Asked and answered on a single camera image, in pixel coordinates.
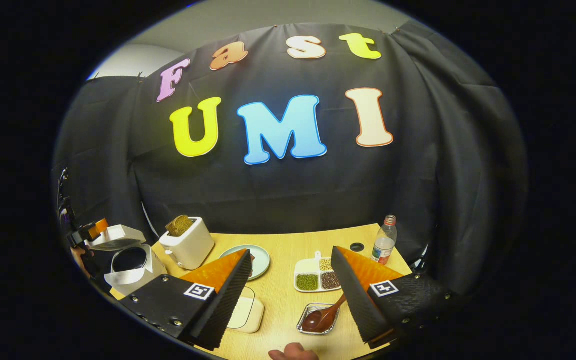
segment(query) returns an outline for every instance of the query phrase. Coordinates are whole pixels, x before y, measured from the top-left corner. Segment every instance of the white wall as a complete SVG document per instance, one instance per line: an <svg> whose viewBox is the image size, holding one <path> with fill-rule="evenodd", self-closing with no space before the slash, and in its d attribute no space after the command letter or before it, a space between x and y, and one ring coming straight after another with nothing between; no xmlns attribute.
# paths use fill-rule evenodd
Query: white wall
<svg viewBox="0 0 576 360"><path fill-rule="evenodd" d="M120 47L99 65L88 77L134 76L144 78L184 54L160 46L128 44Z"/></svg>

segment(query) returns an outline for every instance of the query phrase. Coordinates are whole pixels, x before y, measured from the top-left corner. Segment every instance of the small glass dish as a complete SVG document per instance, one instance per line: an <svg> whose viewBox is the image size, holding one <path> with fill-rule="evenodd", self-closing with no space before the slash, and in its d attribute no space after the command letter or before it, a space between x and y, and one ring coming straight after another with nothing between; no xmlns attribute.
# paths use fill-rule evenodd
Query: small glass dish
<svg viewBox="0 0 576 360"><path fill-rule="evenodd" d="M332 321L332 325L328 330L324 332L307 332L304 331L302 325L304 324L304 320L306 319L306 317L310 315L312 312L317 312L317 310L326 310L333 305L334 305L333 303L319 303L319 302L313 302L306 305L306 308L303 310L303 313L301 314L301 319L299 319L299 322L297 323L297 330L302 334L309 334L309 335L326 335L327 333L330 333L334 329L335 324L337 323L337 318L339 317L339 310L341 310L341 308L336 310L336 313L334 313L334 320Z"/></svg>

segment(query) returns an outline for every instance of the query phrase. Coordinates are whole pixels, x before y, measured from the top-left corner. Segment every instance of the wooden table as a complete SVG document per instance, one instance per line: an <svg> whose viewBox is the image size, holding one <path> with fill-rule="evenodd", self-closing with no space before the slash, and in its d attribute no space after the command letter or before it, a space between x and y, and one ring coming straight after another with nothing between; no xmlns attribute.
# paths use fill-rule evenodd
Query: wooden table
<svg viewBox="0 0 576 360"><path fill-rule="evenodd" d="M307 335L297 331L297 323L310 303L334 304L342 296L342 289L326 292L299 292L293 286L295 264L299 260L314 258L315 251L321 251L323 258L330 257L333 246L349 249L350 244L365 246L361 254L370 257L375 244L378 224L364 225L340 230L304 232L299 234L241 235L211 234L215 246L204 261L208 264L217 260L226 250L240 245L256 245L268 251L270 267L262 276L250 280L247 287L254 290L265 306L259 330L255 333L242 333L226 330L221 346L214 351L206 351L221 358L236 360L268 360L270 350L284 351L290 343L301 343L306 350L313 350L320 360L354 359L378 351L371 350L362 342L357 325L353 321L348 303L341 311L334 329L326 335ZM152 247L165 264L171 276L180 277L189 271L179 268L164 254L159 243ZM412 272L397 250L393 250L387 267L402 275ZM112 289L110 293L121 300L122 294Z"/></svg>

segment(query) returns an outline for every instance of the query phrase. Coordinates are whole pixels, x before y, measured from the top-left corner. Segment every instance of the bottle cap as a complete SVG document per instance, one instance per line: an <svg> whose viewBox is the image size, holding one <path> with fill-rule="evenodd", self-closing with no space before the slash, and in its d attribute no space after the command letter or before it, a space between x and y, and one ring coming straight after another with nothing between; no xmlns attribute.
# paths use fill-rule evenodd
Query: bottle cap
<svg viewBox="0 0 576 360"><path fill-rule="evenodd" d="M388 215L386 219L383 221L384 225L393 226L397 223L397 218L395 215Z"/></svg>

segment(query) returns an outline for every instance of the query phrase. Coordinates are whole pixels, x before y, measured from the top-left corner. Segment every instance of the white tray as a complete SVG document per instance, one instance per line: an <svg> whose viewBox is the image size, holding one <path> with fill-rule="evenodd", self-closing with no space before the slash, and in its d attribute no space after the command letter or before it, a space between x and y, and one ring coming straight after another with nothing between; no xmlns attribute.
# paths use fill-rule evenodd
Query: white tray
<svg viewBox="0 0 576 360"><path fill-rule="evenodd" d="M292 277L292 285L295 288L295 290L302 293L320 293L320 292L331 292L333 290L341 289L341 285L339 285L338 287L334 287L332 289L324 289L322 287L322 274L327 272L334 272L332 270L322 271L320 269L320 260L326 260L326 259L330 259L330 257L322 257L321 251L315 251L314 258L297 261L297 264L294 265L294 275ZM318 288L316 290L299 289L299 287L297 287L298 275L316 275Z"/></svg>

